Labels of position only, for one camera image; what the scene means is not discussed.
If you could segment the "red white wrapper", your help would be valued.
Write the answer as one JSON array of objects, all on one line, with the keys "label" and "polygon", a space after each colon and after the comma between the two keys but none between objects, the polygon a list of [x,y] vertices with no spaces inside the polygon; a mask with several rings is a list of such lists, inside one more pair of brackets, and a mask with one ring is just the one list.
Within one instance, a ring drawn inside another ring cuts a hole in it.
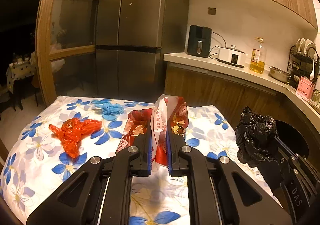
[{"label": "red white wrapper", "polygon": [[167,149],[168,133],[185,136],[189,125],[188,107],[185,99],[180,96],[161,95],[152,108],[131,111],[128,115],[123,137],[116,153],[132,146],[135,138],[145,134],[147,125],[151,127],[151,161],[168,166]]}]

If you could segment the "black plastic bag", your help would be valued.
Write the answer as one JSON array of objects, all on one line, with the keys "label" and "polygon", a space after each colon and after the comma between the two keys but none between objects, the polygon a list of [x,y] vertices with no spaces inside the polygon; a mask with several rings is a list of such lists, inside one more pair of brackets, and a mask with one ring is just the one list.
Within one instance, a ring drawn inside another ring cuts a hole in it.
[{"label": "black plastic bag", "polygon": [[249,167],[257,167],[263,161],[272,161],[278,151],[276,120],[245,107],[235,130],[239,148],[238,160]]}]

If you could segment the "blue glove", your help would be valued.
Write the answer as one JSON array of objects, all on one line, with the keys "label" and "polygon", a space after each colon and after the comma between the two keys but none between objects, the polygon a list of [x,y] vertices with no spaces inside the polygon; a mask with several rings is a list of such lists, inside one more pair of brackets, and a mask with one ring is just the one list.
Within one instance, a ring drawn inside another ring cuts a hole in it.
[{"label": "blue glove", "polygon": [[123,106],[112,103],[110,99],[92,100],[91,105],[92,109],[107,121],[116,121],[117,117],[124,113]]}]

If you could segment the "orange red plastic bag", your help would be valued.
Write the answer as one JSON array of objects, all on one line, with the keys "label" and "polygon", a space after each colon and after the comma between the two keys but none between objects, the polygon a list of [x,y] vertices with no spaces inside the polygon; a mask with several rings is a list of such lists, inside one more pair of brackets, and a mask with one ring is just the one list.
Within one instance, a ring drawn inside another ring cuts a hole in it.
[{"label": "orange red plastic bag", "polygon": [[61,141],[61,145],[68,156],[75,159],[79,156],[79,146],[81,140],[94,132],[100,131],[102,122],[94,119],[79,120],[72,118],[66,120],[59,128],[52,124],[49,130]]}]

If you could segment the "pink utensil holder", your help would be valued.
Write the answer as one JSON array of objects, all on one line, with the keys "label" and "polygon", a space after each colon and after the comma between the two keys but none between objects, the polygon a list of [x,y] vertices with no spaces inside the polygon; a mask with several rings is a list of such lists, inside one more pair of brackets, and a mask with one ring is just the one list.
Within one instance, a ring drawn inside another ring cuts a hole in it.
[{"label": "pink utensil holder", "polygon": [[315,83],[310,81],[306,77],[301,77],[299,79],[298,87],[296,90],[296,94],[300,95],[301,97],[309,100],[312,97],[313,90],[315,88]]}]

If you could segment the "wooden lower cabinets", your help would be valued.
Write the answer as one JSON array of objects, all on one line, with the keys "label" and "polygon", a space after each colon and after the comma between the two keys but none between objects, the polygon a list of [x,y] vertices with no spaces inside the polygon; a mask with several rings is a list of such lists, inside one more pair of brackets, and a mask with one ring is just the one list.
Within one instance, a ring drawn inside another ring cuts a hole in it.
[{"label": "wooden lower cabinets", "polygon": [[214,105],[236,127],[248,106],[295,127],[305,139],[310,157],[319,154],[319,133],[315,125],[285,94],[237,77],[169,62],[165,93],[185,98],[189,106]]}]

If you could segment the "steel bowl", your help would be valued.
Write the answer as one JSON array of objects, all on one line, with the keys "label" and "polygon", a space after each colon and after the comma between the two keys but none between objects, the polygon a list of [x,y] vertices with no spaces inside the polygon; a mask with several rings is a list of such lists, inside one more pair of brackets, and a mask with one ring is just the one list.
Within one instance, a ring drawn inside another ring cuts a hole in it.
[{"label": "steel bowl", "polygon": [[270,77],[282,82],[282,83],[287,83],[290,79],[290,74],[280,70],[276,67],[270,67],[270,72],[269,72]]}]

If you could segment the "black dish rack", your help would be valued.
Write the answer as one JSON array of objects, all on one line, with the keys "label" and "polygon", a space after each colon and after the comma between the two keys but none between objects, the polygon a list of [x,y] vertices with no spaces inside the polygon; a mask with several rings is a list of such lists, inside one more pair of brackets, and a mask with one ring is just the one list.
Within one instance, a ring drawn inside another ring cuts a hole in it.
[{"label": "black dish rack", "polygon": [[315,53],[313,60],[310,56],[298,52],[295,45],[291,46],[287,64],[287,73],[290,75],[289,85],[297,88],[301,77],[306,77],[310,80],[312,70],[314,70],[314,78],[311,81],[316,83],[319,78],[319,58],[317,53]]}]

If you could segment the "cooking oil bottle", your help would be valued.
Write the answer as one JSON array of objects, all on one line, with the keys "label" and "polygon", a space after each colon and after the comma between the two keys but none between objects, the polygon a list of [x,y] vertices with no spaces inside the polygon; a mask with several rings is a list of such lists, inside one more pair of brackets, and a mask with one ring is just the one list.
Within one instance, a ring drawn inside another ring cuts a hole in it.
[{"label": "cooking oil bottle", "polygon": [[266,62],[266,49],[264,40],[262,38],[256,37],[255,41],[256,42],[253,46],[249,69],[253,72],[262,74],[264,72]]}]

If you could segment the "blue floral tablecloth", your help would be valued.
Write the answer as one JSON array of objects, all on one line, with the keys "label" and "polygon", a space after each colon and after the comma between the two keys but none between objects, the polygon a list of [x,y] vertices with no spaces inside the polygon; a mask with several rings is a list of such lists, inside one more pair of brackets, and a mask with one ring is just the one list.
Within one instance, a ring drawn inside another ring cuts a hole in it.
[{"label": "blue floral tablecloth", "polygon": [[115,156],[146,132],[151,122],[152,171],[135,177],[130,224],[188,224],[187,179],[167,169],[166,131],[181,133],[187,145],[217,159],[237,161],[235,131],[215,106],[189,107],[177,96],[155,103],[59,96],[25,126],[1,173],[1,200],[13,217],[28,216],[92,157]]}]

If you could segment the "white rice cooker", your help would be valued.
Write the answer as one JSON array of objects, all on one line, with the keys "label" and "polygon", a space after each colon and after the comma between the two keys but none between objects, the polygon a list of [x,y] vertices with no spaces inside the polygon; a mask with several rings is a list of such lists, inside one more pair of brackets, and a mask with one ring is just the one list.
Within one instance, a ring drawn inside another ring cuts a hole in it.
[{"label": "white rice cooker", "polygon": [[219,62],[223,62],[231,66],[244,68],[246,61],[246,53],[237,49],[234,46],[219,47],[217,60]]}]

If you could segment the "dark grey refrigerator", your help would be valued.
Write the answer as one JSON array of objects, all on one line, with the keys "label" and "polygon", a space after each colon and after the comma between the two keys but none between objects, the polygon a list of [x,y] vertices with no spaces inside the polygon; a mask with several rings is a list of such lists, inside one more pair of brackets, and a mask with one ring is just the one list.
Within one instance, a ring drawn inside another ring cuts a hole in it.
[{"label": "dark grey refrigerator", "polygon": [[95,34],[98,95],[155,102],[167,53],[182,52],[189,0],[99,0]]}]

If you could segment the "wooden glass door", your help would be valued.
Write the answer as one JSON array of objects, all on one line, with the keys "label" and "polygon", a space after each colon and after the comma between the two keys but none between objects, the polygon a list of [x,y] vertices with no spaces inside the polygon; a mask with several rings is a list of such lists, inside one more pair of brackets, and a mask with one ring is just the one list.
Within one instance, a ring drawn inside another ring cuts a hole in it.
[{"label": "wooden glass door", "polygon": [[97,95],[98,4],[99,0],[40,0],[35,44],[45,105],[59,95]]}]

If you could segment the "polka dot table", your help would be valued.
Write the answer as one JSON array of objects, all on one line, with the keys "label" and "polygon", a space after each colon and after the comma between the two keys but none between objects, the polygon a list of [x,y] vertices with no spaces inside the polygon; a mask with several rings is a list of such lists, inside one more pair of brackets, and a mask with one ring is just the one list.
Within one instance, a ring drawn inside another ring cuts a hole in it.
[{"label": "polka dot table", "polygon": [[11,63],[7,69],[7,88],[9,92],[14,93],[14,84],[17,81],[36,74],[37,62],[35,52],[31,53],[31,57],[26,61]]}]

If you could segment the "wall socket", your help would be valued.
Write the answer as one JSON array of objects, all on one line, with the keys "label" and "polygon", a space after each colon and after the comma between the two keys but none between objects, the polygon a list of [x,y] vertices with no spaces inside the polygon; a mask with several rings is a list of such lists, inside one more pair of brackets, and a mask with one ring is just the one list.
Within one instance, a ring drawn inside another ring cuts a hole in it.
[{"label": "wall socket", "polygon": [[215,16],[216,15],[216,8],[209,7],[208,8],[208,14],[212,15],[212,16]]}]

